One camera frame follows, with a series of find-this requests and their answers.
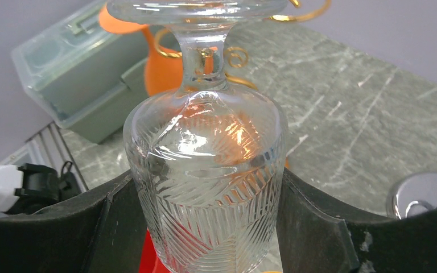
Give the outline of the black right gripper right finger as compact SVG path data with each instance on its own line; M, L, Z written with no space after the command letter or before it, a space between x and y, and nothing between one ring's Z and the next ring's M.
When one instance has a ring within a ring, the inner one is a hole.
M287 169L282 181L284 272L437 272L437 208L396 220L344 203Z

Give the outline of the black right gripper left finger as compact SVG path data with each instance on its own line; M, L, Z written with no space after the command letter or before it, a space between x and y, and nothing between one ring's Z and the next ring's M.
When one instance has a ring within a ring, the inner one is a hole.
M0 272L137 272L146 229L126 171L34 214L0 218Z

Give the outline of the clear wine glass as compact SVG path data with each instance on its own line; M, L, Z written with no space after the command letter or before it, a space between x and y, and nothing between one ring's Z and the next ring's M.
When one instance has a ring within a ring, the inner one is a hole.
M116 19L166 27L182 53L175 91L141 102L123 128L157 256L171 272L252 272L269 251L285 168L287 119L228 81L225 39L286 1L109 1Z

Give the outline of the orange plastic wine glass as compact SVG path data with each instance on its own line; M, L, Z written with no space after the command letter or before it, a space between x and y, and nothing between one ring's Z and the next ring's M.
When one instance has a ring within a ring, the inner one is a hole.
M102 7L98 19L100 26L112 34L143 33L149 47L144 68L145 90L149 96L175 90L182 84L182 54L159 44L168 29L161 29L154 35L146 24L126 22L111 16L106 5Z

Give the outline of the gold wire rack wooden base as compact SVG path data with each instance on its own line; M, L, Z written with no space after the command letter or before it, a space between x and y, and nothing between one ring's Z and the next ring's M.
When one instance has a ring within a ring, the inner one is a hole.
M173 20L168 19L172 15L175 17L192 17L191 19L198 20L208 20L207 22L212 23L214 19L218 19L219 21L238 21L242 20L242 17L251 18L258 17L264 18L266 14L262 9L267 9L270 11L273 9L277 9L276 2L280 1L145 1L146 3L140 4L142 8L145 7L147 9L158 9L158 11L153 11L158 15L152 16L165 16L165 23L170 23ZM312 20L324 12L330 7L332 1L323 1L324 3L318 9L301 15L273 15L268 19L277 21L277 22L304 22L307 20ZM154 49L151 49L152 55L155 54L155 57L161 56L163 58L169 58L169 60L163 61L163 65L165 64L182 64L182 53L178 53L168 48L160 47L160 40L164 35L165 30L159 31L154 38ZM246 65L249 61L248 53L240 47L229 47L225 49L225 56L227 57L227 61L229 65L234 68L240 68ZM256 89L256 86L253 85L250 81L239 77L232 77L227 72L225 75L229 82L242 84L247 87Z

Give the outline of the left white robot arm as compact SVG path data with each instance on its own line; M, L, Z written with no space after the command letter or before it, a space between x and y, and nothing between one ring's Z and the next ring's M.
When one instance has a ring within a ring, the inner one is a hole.
M0 218L33 214L85 192L72 167L71 161L58 171L31 163L0 165Z

